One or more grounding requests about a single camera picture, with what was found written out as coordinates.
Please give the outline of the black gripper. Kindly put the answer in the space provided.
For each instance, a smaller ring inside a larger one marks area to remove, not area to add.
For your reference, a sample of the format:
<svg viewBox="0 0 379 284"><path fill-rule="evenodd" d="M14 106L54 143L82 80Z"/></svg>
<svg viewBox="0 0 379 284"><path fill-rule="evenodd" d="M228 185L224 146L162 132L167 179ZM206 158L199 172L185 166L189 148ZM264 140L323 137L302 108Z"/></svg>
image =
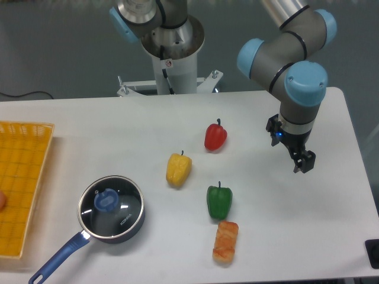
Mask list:
<svg viewBox="0 0 379 284"><path fill-rule="evenodd" d="M277 132L277 138L285 145L291 157L300 157L294 159L294 173L307 173L314 168L316 155L306 150L306 142L309 139L311 131L303 134L290 134L281 130Z"/></svg>

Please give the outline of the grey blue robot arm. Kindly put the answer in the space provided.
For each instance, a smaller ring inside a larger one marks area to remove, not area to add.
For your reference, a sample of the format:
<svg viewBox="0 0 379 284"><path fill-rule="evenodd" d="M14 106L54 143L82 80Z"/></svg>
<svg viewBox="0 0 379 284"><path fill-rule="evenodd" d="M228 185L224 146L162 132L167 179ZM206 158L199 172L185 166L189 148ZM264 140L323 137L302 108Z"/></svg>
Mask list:
<svg viewBox="0 0 379 284"><path fill-rule="evenodd" d="M272 145L285 145L294 171L306 173L316 160L306 142L328 84L325 69L309 57L335 38L337 24L331 13L313 10L306 1L263 1L263 6L281 34L269 43L246 42L237 68L279 100L280 111L266 130ZM118 1L109 15L119 35L141 42L152 59L158 94L200 90L197 54L205 35L186 1Z"/></svg>

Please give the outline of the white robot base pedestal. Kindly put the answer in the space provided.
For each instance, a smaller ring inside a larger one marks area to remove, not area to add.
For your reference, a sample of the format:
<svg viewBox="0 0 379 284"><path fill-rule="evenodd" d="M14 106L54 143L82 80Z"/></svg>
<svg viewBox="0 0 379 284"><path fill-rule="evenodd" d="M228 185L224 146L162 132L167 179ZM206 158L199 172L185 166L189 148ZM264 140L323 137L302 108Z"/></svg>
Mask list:
<svg viewBox="0 0 379 284"><path fill-rule="evenodd" d="M158 27L144 35L140 41L152 60L155 79L148 81L119 81L117 95L140 96L144 91L158 95L218 92L223 72L214 69L207 77L198 76L198 52L205 40L199 20L187 16L177 28Z"/></svg>

